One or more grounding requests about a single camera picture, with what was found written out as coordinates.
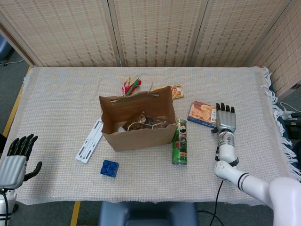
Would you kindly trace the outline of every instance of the beige partition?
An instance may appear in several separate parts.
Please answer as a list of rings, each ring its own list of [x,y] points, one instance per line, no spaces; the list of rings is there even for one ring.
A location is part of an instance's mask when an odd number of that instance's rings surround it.
[[[243,66],[288,0],[209,0],[192,66]]]
[[[259,46],[249,66],[265,66],[279,97],[301,82],[301,2],[292,1]]]
[[[103,2],[2,0],[0,20],[38,66],[117,66],[117,45]]]
[[[186,66],[207,0],[111,0],[125,66]]]

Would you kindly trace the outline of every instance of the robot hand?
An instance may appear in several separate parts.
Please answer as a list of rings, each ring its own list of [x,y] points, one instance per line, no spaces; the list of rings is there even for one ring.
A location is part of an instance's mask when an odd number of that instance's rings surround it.
[[[34,142],[38,139],[31,134],[28,137],[15,139],[9,147],[8,154],[0,165],[0,189],[10,190],[20,187],[23,181],[36,176],[42,167],[38,162],[36,169],[25,174],[27,161],[32,152]]]
[[[236,130],[236,115],[234,107],[224,103],[216,103],[216,128],[213,133],[219,132],[219,143],[215,153],[215,160],[223,160],[231,166],[237,166],[239,159],[235,153],[234,135]]]

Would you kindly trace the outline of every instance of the table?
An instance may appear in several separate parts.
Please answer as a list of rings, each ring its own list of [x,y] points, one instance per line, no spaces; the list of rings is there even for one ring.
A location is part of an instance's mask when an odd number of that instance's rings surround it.
[[[140,90],[181,83],[184,98],[174,100],[178,118],[187,118],[193,100],[224,102],[237,113],[238,168],[271,181],[291,176],[281,136],[265,95],[264,70],[252,68],[58,68],[35,67],[25,79],[5,152],[16,137],[39,136],[27,171],[43,162],[39,175],[17,190],[24,204],[54,201],[215,201],[220,179],[213,173],[217,135],[187,124],[188,165],[171,164],[171,145],[114,152],[104,137],[88,164],[75,156],[101,116],[98,96],[122,95],[128,76],[141,75]],[[100,175],[104,159],[119,163],[116,178]],[[219,201],[260,204],[224,183]]]

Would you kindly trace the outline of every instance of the blue toy block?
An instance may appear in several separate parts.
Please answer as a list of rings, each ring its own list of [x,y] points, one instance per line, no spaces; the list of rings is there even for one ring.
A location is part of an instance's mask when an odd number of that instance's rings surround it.
[[[104,160],[103,167],[100,169],[100,173],[109,177],[116,177],[119,164],[117,162]]]

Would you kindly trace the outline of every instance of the pringles can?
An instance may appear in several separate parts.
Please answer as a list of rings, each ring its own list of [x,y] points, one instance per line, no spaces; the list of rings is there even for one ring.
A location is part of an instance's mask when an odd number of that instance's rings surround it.
[[[177,129],[173,138],[173,164],[186,165],[187,164],[187,132],[186,120],[177,120]]]

